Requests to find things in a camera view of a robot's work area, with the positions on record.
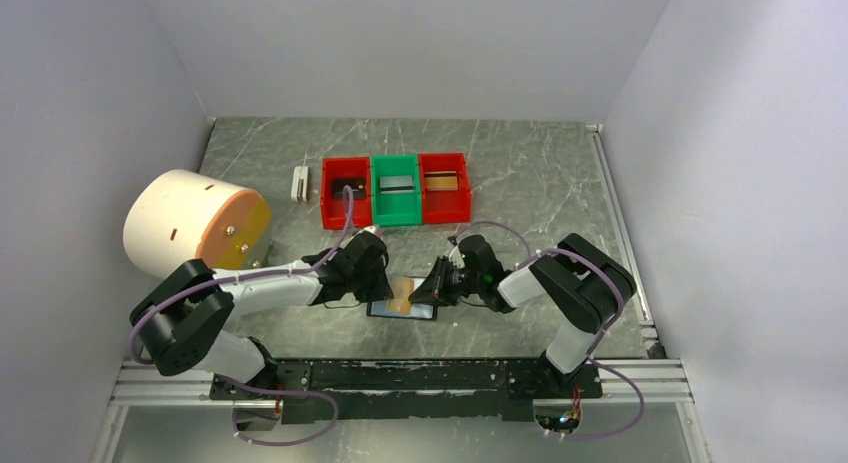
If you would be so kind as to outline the red plastic bin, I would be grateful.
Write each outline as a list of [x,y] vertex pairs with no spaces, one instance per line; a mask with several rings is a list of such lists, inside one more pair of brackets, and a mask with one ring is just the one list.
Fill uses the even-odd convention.
[[352,225],[364,228],[373,224],[371,206],[371,165],[366,156],[325,158],[322,162],[320,210],[323,228],[340,230],[347,220],[352,190]]
[[471,220],[472,196],[463,153],[421,153],[418,166],[422,187],[422,223],[466,223]]

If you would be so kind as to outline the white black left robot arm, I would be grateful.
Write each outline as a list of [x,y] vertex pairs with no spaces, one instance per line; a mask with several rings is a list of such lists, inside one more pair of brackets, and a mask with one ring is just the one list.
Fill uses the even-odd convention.
[[232,319],[278,307],[312,307],[353,296],[391,298],[382,239],[362,230],[346,243],[292,263],[245,271],[181,264],[130,315],[134,361],[163,376],[196,369],[235,380],[249,397],[273,392],[277,369],[254,338],[226,331]]

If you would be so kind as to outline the black leather card holder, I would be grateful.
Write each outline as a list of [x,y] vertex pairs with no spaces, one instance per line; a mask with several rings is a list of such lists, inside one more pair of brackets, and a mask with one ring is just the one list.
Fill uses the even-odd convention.
[[374,318],[435,321],[437,308],[432,305],[412,303],[411,294],[423,283],[420,277],[394,275],[389,278],[393,297],[389,300],[370,302],[366,315]]

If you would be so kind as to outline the gold card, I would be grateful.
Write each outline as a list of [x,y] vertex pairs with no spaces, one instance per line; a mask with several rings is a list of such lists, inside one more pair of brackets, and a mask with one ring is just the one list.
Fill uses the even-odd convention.
[[428,172],[424,174],[424,188],[428,192],[457,191],[459,178],[455,172]]

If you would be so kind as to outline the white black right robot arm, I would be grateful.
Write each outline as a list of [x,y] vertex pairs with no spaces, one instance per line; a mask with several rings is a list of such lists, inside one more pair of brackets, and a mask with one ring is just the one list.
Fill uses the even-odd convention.
[[563,321],[539,357],[539,381],[548,395],[562,397],[636,292],[632,274],[580,234],[568,234],[515,270],[506,269],[483,236],[472,235],[436,260],[409,301],[455,306],[476,296],[503,314],[535,300],[551,303]]

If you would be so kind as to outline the green plastic bin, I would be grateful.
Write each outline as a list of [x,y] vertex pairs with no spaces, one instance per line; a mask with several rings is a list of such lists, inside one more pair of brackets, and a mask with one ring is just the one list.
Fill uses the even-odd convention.
[[422,188],[415,154],[370,158],[373,223],[384,227],[422,224]]

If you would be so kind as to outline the orange card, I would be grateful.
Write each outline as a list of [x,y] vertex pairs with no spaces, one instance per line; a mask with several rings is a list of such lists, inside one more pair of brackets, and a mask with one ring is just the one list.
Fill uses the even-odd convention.
[[396,314],[409,315],[411,305],[409,298],[415,290],[415,280],[405,276],[395,276],[390,281],[392,297],[387,302],[387,309]]

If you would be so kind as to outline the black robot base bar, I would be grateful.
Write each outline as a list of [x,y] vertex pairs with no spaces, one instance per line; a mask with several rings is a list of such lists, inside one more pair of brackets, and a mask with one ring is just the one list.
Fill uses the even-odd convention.
[[565,407],[602,396],[599,371],[587,364],[562,380],[536,358],[436,360],[281,359],[271,390],[245,391],[221,376],[209,397],[234,404],[242,424],[278,417],[283,424],[340,420],[499,417],[531,422],[535,404]]

